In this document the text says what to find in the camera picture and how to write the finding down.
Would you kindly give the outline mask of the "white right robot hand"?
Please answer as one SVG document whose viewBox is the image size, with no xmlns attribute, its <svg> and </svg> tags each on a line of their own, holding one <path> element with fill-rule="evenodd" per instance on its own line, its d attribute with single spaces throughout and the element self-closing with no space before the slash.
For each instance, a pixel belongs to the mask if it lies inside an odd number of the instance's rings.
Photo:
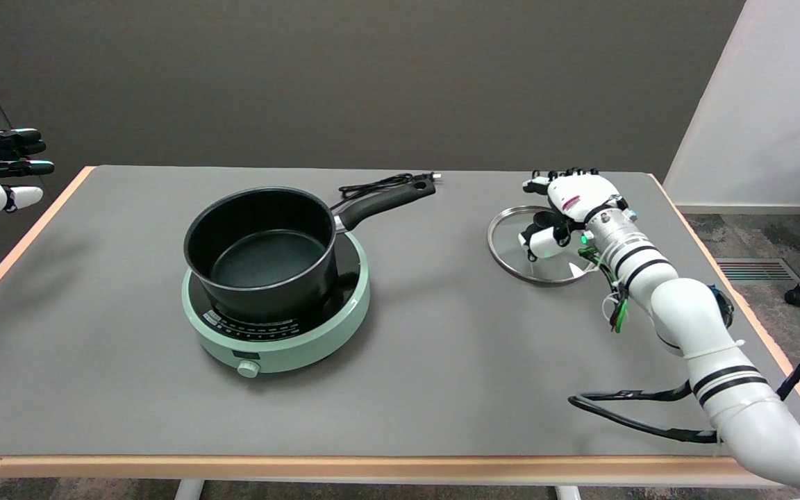
<svg viewBox="0 0 800 500">
<path fill-rule="evenodd" d="M 597 169 L 551 171 L 546 175 L 534 171 L 531 179 L 523 182 L 522 190 L 544 196 L 549 202 L 549 208 L 534 216 L 533 223 L 518 236 L 531 262 L 562 253 L 572 236 L 585 232 L 588 222 L 603 210 L 628 209 L 619 190 Z"/>
</svg>

